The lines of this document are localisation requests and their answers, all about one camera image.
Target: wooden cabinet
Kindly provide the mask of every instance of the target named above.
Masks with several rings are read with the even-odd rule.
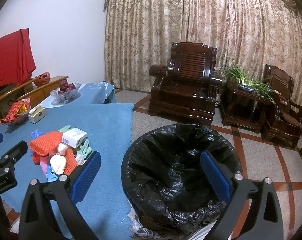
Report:
[[[60,81],[67,80],[67,78],[68,76],[54,77],[50,80],[48,84],[45,84],[30,91],[29,93],[24,94],[23,96],[19,97],[17,101],[23,98],[31,97],[31,108],[33,108],[39,103],[41,103],[43,100],[45,100],[48,96],[50,96],[50,92],[59,87]]]
[[[33,89],[32,86],[36,79],[30,79],[19,87],[16,87],[16,84],[11,84],[0,92],[0,106],[6,106],[8,109],[5,110],[7,111],[10,108],[8,100],[19,101],[23,98],[31,97],[31,107],[35,107],[50,96],[50,91],[59,87],[60,81],[67,80],[67,78],[68,76],[53,77],[49,83],[36,89]]]
[[[32,93],[30,99],[31,108],[35,107],[36,105],[40,104],[44,99],[46,99],[46,95],[43,90],[39,90],[35,93]]]

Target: potted plant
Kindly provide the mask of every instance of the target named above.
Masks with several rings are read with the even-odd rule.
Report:
[[[248,78],[249,75],[245,72],[244,68],[241,69],[239,65],[232,64],[231,67],[228,68],[228,70],[225,70],[225,76],[229,81],[235,79],[238,82],[238,87],[240,89],[243,89],[244,91],[248,91],[248,92],[256,91],[259,97],[261,96],[274,103],[270,93],[277,92],[277,91],[271,89],[269,85],[265,82],[262,82],[254,78]]]

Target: wooden side table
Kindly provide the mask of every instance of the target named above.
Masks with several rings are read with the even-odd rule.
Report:
[[[256,92],[246,92],[238,88],[238,83],[227,82],[221,95],[222,123],[225,126],[233,124],[252,127],[256,133],[261,131],[265,122],[265,109],[272,102],[259,97]],[[254,111],[252,105],[257,101]]]

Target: spider plant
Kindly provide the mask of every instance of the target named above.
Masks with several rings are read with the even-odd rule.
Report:
[[[263,96],[264,98],[274,103],[274,100],[271,97],[270,92],[275,92],[275,91],[271,89],[267,83],[262,82],[260,80],[253,80],[250,86],[255,88],[258,96]]]
[[[237,81],[243,85],[245,85],[247,81],[247,74],[245,73],[245,70],[241,70],[241,67],[237,64],[232,64],[231,67],[228,68],[228,70],[225,70],[225,75],[227,77],[234,77],[237,79]]]
[[[270,95],[270,92],[274,92],[274,90],[271,89],[269,85],[265,82],[262,82],[254,78],[249,78],[248,76],[250,75],[246,74],[244,68],[242,70],[239,65],[232,64],[231,67],[228,68],[228,70],[225,70],[225,75],[227,77],[236,78],[239,83],[247,87],[255,88],[258,96],[263,96],[264,98],[274,103],[273,98]]]

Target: metal screw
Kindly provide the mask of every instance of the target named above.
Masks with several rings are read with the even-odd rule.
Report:
[[[272,180],[271,180],[270,178],[265,178],[264,180],[265,180],[265,182],[266,182],[267,184],[271,184],[271,183],[272,183]]]
[[[242,176],[241,174],[239,174],[239,173],[236,173],[236,174],[234,175],[234,178],[237,179],[237,180],[242,180],[242,179],[243,179],[243,176]]]
[[[37,182],[38,182],[38,180],[37,180],[37,179],[32,179],[32,180],[30,181],[30,184],[31,184],[31,185],[36,185],[36,184],[37,184]]]
[[[66,181],[68,179],[68,176],[67,175],[61,175],[60,177],[59,177],[59,180],[60,181]]]

